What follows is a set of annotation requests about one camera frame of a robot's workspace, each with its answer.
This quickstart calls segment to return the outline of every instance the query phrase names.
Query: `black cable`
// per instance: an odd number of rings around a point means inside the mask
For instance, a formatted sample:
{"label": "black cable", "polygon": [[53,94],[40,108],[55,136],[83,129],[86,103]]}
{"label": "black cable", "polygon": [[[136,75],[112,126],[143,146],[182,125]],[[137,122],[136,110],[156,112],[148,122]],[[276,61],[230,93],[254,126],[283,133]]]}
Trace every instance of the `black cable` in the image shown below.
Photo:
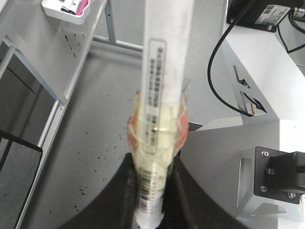
{"label": "black cable", "polygon": [[301,33],[305,34],[305,29],[301,28],[295,21],[294,21],[294,12],[295,10],[292,9],[288,15],[290,24],[297,29],[298,31],[300,31]]}
{"label": "black cable", "polygon": [[278,32],[278,35],[280,36],[280,39],[281,39],[281,41],[282,41],[282,43],[283,43],[283,45],[284,45],[284,47],[286,49],[286,52],[289,53],[289,49],[288,49],[288,47],[287,47],[287,45],[286,45],[286,43],[285,43],[285,41],[284,41],[284,39],[282,37],[282,34],[281,34],[280,24],[277,25],[277,32]]}
{"label": "black cable", "polygon": [[[292,10],[292,11],[288,14],[289,21],[290,21],[290,23],[294,23],[295,25],[297,25],[296,22],[295,22],[294,19],[293,19],[293,14],[294,14],[294,10]],[[302,45],[300,45],[300,46],[298,46],[298,47],[296,47],[296,48],[294,48],[294,49],[289,50],[288,47],[287,47],[287,45],[286,45],[286,43],[285,43],[285,41],[284,41],[284,39],[283,39],[283,37],[282,37],[282,34],[281,34],[281,30],[280,30],[280,26],[279,26],[279,25],[277,25],[277,31],[278,31],[278,35],[279,35],[279,37],[280,37],[280,39],[281,39],[281,41],[282,41],[282,43],[283,43],[283,45],[284,45],[284,47],[285,47],[285,49],[286,49],[286,51],[287,51],[288,54],[289,54],[289,53],[296,52],[296,51],[298,51],[298,50],[300,50],[300,49],[302,49],[302,48],[305,48],[305,44],[302,44]]]}
{"label": "black cable", "polygon": [[248,117],[252,117],[254,115],[249,114],[245,111],[242,111],[240,109],[237,109],[236,107],[228,104],[222,97],[220,97],[220,95],[216,92],[213,83],[212,83],[212,79],[211,79],[211,68],[212,68],[212,64],[213,64],[213,60],[215,58],[215,55],[217,53],[217,51],[219,50],[221,44],[224,42],[225,38],[228,36],[228,34],[230,33],[230,31],[233,29],[233,27],[239,22],[239,20],[244,16],[245,13],[247,13],[247,11],[255,4],[257,0],[251,0],[249,1],[245,7],[239,12],[239,14],[236,16],[236,18],[234,19],[234,21],[231,23],[231,25],[227,28],[227,30],[224,32],[224,34],[221,36],[221,38],[219,39],[218,43],[216,44],[210,60],[209,60],[209,64],[208,64],[208,70],[207,70],[207,74],[208,74],[208,82],[209,82],[209,86],[213,92],[213,94],[216,96],[216,98],[222,102],[224,105],[226,105],[227,107],[231,108],[232,110],[235,110],[243,115],[246,115]]}

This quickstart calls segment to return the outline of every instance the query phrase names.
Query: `barcode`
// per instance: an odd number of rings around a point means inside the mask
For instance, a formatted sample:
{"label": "barcode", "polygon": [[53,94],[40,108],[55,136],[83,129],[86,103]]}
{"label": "barcode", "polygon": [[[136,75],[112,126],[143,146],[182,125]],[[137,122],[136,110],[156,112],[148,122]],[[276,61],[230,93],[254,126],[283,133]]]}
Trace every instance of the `barcode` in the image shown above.
{"label": "barcode", "polygon": [[150,171],[142,170],[140,179],[140,199],[139,208],[145,213],[153,213],[155,199],[155,174]]}
{"label": "barcode", "polygon": [[159,106],[162,71],[163,71],[163,48],[158,48],[157,56],[150,60],[149,86],[148,86],[149,106],[154,106],[154,107]]}

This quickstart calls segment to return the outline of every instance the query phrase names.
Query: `black metal bracket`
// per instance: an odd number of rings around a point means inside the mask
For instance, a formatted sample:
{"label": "black metal bracket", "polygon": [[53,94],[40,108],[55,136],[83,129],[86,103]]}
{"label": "black metal bracket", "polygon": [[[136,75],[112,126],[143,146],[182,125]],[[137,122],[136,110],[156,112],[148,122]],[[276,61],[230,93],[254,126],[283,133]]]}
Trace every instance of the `black metal bracket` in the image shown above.
{"label": "black metal bracket", "polygon": [[256,147],[255,149],[255,173],[254,173],[254,195],[269,199],[276,199],[292,204],[300,204],[300,193],[294,193],[293,196],[288,192],[268,190],[268,164],[271,157],[286,155],[287,152],[269,149],[265,147]]}

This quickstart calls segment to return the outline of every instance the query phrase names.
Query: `plastic tube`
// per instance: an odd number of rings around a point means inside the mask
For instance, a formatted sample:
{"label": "plastic tube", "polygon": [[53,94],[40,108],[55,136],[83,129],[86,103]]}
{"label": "plastic tube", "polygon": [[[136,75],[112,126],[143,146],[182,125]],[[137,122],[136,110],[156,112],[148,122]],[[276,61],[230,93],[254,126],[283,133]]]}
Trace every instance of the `plastic tube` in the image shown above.
{"label": "plastic tube", "polygon": [[163,213],[179,128],[183,72],[193,0],[147,0],[137,147],[133,153],[138,191],[135,218],[154,229]]}

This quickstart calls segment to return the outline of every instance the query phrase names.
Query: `device label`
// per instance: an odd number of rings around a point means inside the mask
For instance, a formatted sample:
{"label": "device label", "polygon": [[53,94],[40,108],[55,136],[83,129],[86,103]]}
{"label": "device label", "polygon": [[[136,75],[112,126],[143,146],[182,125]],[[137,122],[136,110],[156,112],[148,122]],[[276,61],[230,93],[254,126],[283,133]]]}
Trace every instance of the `device label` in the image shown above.
{"label": "device label", "polygon": [[289,10],[290,8],[286,6],[268,5],[255,24],[276,26]]}

